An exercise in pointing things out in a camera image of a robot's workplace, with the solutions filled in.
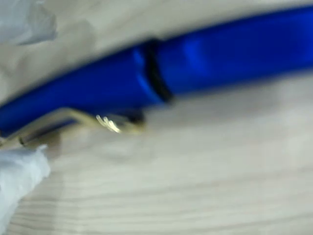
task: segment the blue plastic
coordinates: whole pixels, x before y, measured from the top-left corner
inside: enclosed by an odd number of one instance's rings
[[[1,135],[60,107],[96,115],[162,103],[148,82],[144,51],[136,46],[103,58],[0,107]],[[313,67],[313,6],[189,33],[160,42],[155,52],[176,95]]]
[[[142,50],[135,47],[54,79],[0,107],[1,136],[60,107],[101,115],[162,103],[144,67]]]
[[[159,46],[162,77],[175,94],[238,84],[313,66],[313,7],[225,23]]]

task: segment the light wood grain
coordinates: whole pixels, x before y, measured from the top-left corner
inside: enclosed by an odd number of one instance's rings
[[[0,64],[29,85],[151,32],[167,37],[306,2],[48,0],[60,38],[6,47],[12,57]],[[53,68],[43,69],[51,61]],[[138,136],[83,126],[61,133],[50,146],[51,176],[21,202],[8,234],[311,235],[312,75],[282,75],[147,110],[147,130]]]

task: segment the table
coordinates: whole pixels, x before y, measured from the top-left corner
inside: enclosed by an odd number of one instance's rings
[[[156,34],[310,1],[48,0],[59,38],[0,46],[9,91]],[[77,126],[54,136],[52,174],[8,235],[310,235],[311,71],[146,111],[141,135]]]

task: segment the pen cap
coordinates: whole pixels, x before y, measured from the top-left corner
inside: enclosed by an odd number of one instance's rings
[[[59,108],[103,116],[163,103],[144,51],[138,46],[104,57],[7,102],[0,107],[1,136]]]
[[[313,65],[313,7],[255,16],[170,39],[156,52],[169,90],[183,94]]]

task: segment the pen clip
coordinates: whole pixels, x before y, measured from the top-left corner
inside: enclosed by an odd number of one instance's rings
[[[59,129],[60,126],[63,126],[62,124],[69,120],[91,127],[105,127],[116,133],[139,133],[144,129],[142,115],[136,118],[122,115],[102,117],[100,115],[93,116],[72,108],[60,108],[34,120],[7,138],[4,138],[0,141],[0,147],[16,142],[25,146],[40,136]]]

